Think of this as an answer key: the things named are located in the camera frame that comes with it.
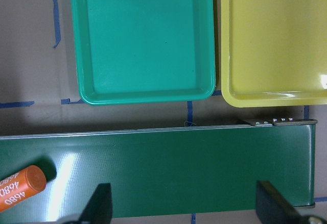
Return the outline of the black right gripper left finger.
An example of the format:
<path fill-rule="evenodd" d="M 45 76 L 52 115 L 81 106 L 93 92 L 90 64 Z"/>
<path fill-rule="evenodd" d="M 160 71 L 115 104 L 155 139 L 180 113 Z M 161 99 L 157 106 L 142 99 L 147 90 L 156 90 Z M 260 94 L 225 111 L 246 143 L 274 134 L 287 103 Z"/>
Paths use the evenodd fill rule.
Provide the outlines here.
<path fill-rule="evenodd" d="M 113 215 L 111 184 L 99 184 L 80 216 L 61 223 L 111 223 Z"/>

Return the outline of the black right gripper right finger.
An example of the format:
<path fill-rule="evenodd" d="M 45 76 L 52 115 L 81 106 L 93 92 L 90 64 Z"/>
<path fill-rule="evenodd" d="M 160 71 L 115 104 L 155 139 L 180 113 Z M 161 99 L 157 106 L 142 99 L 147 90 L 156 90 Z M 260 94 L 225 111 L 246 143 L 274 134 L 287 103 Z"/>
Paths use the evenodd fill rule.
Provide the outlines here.
<path fill-rule="evenodd" d="M 255 212 L 261 223 L 326 223 L 326 219 L 301 215 L 269 181 L 257 181 Z"/>

